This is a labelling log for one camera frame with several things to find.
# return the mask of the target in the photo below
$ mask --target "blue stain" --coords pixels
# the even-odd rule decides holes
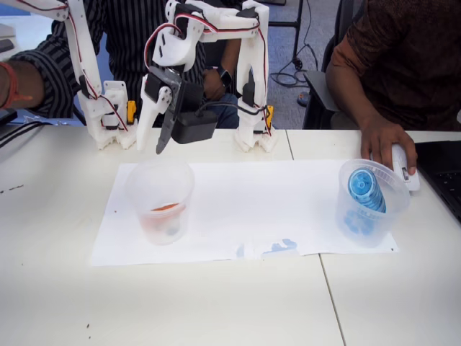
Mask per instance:
[[[245,257],[245,244],[242,244],[236,251],[237,258]]]
[[[294,241],[291,241],[289,239],[283,239],[283,244],[286,245],[286,247],[283,247],[282,245],[276,243],[272,245],[272,250],[264,252],[263,254],[272,254],[274,252],[283,252],[283,251],[289,251],[289,250],[296,250],[297,244]]]
[[[355,234],[363,234],[364,236],[371,236],[375,228],[375,222],[366,218],[352,210],[347,212],[344,217],[344,223],[349,230]]]

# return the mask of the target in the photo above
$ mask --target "blue plastic piece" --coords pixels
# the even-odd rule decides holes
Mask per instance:
[[[384,196],[372,171],[357,169],[351,174],[348,186],[349,193],[358,203],[374,211],[386,212]]]

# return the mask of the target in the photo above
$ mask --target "laptop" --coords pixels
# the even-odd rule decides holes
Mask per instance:
[[[418,169],[461,222],[461,141],[417,143]]]
[[[6,125],[17,118],[15,110],[0,110],[0,126]]]

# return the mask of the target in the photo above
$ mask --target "white paper sheet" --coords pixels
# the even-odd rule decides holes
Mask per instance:
[[[147,241],[124,192],[135,164],[120,165],[93,249],[92,264],[204,262],[317,253],[397,252],[391,235],[364,248],[334,220],[344,161],[192,164],[195,189],[187,234],[176,243]]]

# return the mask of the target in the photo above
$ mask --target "wristwatch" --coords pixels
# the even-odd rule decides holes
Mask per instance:
[[[221,65],[218,66],[218,73],[221,77],[221,81],[223,82],[224,87],[227,89],[232,83],[231,74],[227,70],[225,70]]]

